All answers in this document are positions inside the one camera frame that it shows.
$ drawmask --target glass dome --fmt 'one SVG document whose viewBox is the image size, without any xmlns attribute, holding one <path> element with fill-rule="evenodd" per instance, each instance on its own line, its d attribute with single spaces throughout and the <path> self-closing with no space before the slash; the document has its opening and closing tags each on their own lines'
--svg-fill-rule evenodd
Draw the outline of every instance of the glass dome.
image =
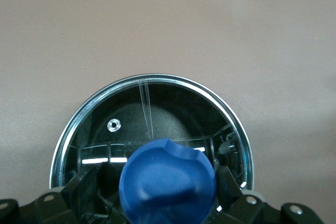
<svg viewBox="0 0 336 224">
<path fill-rule="evenodd" d="M 166 74 L 129 77 L 90 97 L 59 139 L 50 187 L 64 186 L 84 166 L 102 163 L 118 177 L 135 150 L 160 138 L 203 152 L 213 166 L 228 166 L 242 188 L 252 189 L 252 154 L 237 116 L 206 87 Z"/>
</svg>

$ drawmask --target blue knob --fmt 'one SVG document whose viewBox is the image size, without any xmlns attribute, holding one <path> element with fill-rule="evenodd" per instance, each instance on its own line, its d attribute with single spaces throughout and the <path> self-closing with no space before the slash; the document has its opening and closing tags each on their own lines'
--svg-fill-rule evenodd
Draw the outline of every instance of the blue knob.
<svg viewBox="0 0 336 224">
<path fill-rule="evenodd" d="M 215 173 L 208 158 L 168 138 L 137 149 L 119 183 L 121 207 L 132 224 L 201 224 L 215 195 Z"/>
</svg>

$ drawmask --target dark plastic part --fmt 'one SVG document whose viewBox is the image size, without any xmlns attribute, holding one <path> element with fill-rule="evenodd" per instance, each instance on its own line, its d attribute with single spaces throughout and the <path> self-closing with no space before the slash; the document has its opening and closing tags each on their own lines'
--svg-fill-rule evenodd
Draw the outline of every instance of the dark plastic part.
<svg viewBox="0 0 336 224">
<path fill-rule="evenodd" d="M 85 166 L 61 191 L 68 207 L 80 218 L 97 194 L 97 168 Z"/>
<path fill-rule="evenodd" d="M 215 173 L 207 157 L 168 138 L 137 149 L 119 185 L 120 203 L 131 223 L 200 224 L 215 194 Z"/>
<path fill-rule="evenodd" d="M 291 211 L 291 206 L 297 206 L 301 208 L 302 214 L 296 214 Z M 309 207 L 297 204 L 287 203 L 281 208 L 281 217 L 283 223 L 288 224 L 323 224 L 322 220 L 315 214 Z"/>
<path fill-rule="evenodd" d="M 256 200 L 255 204 L 247 201 L 248 197 Z M 264 203 L 255 196 L 243 195 L 231 206 L 227 214 L 241 221 L 244 224 L 261 223 Z"/>
<path fill-rule="evenodd" d="M 110 163 L 102 163 L 97 174 L 97 183 L 100 194 L 107 198 L 118 192 L 121 171 Z"/>
<path fill-rule="evenodd" d="M 216 180 L 218 202 L 223 211 L 227 211 L 243 193 L 227 166 L 218 167 Z"/>
<path fill-rule="evenodd" d="M 48 193 L 34 202 L 40 224 L 79 224 L 60 193 Z"/>
<path fill-rule="evenodd" d="M 237 220 L 232 216 L 226 215 L 223 212 L 217 215 L 216 219 L 211 223 L 212 224 L 244 224 L 240 220 Z"/>
<path fill-rule="evenodd" d="M 39 223 L 38 217 L 37 217 L 37 210 L 35 207 L 35 201 L 33 201 L 30 204 L 27 204 L 25 206 L 22 206 L 19 208 L 20 213 L 20 221 L 13 222 L 12 224 L 35 224 Z"/>
<path fill-rule="evenodd" d="M 18 204 L 14 199 L 0 200 L 0 223 L 10 223 L 16 219 Z"/>
<path fill-rule="evenodd" d="M 262 216 L 263 216 L 262 223 L 265 223 L 265 224 L 282 223 L 281 222 L 281 212 L 278 209 L 271 207 L 267 203 L 264 203 L 264 213 Z"/>
</svg>

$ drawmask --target beige background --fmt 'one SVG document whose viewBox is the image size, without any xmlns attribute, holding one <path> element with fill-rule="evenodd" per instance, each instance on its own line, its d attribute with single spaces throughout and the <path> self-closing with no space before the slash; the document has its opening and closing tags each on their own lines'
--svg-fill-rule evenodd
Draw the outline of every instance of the beige background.
<svg viewBox="0 0 336 224">
<path fill-rule="evenodd" d="M 170 73 L 245 127 L 255 189 L 336 221 L 336 0 L 0 0 L 0 198 L 48 187 L 60 134 L 94 92 Z"/>
</svg>

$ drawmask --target screw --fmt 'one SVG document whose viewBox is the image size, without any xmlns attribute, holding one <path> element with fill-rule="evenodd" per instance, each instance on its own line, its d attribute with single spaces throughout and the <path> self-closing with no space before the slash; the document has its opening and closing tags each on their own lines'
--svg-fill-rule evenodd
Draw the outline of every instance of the screw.
<svg viewBox="0 0 336 224">
<path fill-rule="evenodd" d="M 8 207 L 7 202 L 0 204 L 0 210 L 5 209 L 6 207 Z"/>
<path fill-rule="evenodd" d="M 298 206 L 291 205 L 291 206 L 289 207 L 289 209 L 290 209 L 294 214 L 297 214 L 297 215 L 301 215 L 301 214 L 303 214 L 302 209 L 301 209 L 300 207 L 298 207 Z"/>
<path fill-rule="evenodd" d="M 121 123 L 118 119 L 112 119 L 107 123 L 107 129 L 110 132 L 116 132 L 120 129 Z"/>
<path fill-rule="evenodd" d="M 252 205 L 255 205 L 257 203 L 257 200 L 256 198 L 252 197 L 252 196 L 247 196 L 246 197 L 246 201 L 249 203 L 249 204 L 252 204 Z"/>
</svg>

